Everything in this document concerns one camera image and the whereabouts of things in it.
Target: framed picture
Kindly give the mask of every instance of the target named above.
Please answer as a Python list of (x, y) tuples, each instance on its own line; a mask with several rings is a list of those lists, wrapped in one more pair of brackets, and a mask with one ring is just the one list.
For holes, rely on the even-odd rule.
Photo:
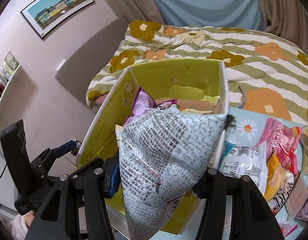
[(43, 38), (60, 22), (93, 2), (94, 0), (35, 0), (21, 14)]

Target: shelf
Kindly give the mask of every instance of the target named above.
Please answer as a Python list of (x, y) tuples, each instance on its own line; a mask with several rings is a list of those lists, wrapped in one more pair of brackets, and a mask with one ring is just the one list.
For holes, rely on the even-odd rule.
[(13, 83), (17, 79), (17, 77), (18, 77), (19, 73), (21, 72), (21, 70), (22, 70), (22, 66), (20, 65), (13, 72), (11, 78), (9, 79), (8, 83), (6, 84), (6, 86), (5, 86), (4, 90), (3, 90), (3, 93), (2, 93), (2, 95), (0, 97), (0, 106), (1, 106), (4, 98), (6, 98), (5, 94), (8, 93), (9, 89), (12, 87)]

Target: gray headboard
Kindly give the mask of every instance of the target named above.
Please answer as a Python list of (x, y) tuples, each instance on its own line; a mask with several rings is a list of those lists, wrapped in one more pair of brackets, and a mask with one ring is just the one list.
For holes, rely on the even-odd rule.
[(85, 42), (57, 71), (55, 78), (83, 104), (86, 104), (88, 85), (113, 57), (127, 26), (123, 17), (111, 22)]

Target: striped blanket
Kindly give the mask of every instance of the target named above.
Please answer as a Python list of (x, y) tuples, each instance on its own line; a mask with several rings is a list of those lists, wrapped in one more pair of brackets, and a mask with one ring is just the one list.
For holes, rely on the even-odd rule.
[(308, 123), (308, 57), (290, 41), (240, 28), (177, 28), (147, 21), (129, 24), (111, 61), (91, 81), (86, 102), (110, 91), (123, 69), (167, 58), (211, 58), (225, 62), (230, 106)]

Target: wall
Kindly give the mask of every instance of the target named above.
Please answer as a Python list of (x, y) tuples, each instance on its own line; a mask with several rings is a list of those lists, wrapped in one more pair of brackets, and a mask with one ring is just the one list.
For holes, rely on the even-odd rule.
[[(54, 79), (56, 68), (117, 18), (105, 0), (95, 0), (41, 40), (20, 13), (32, 1), (11, 0), (0, 17), (0, 66), (11, 50), (24, 69), (6, 95), (0, 130), (23, 118), (30, 160), (47, 147), (58, 147), (71, 139), (83, 140), (94, 114)], [(52, 175), (70, 168), (72, 164), (63, 158)]]

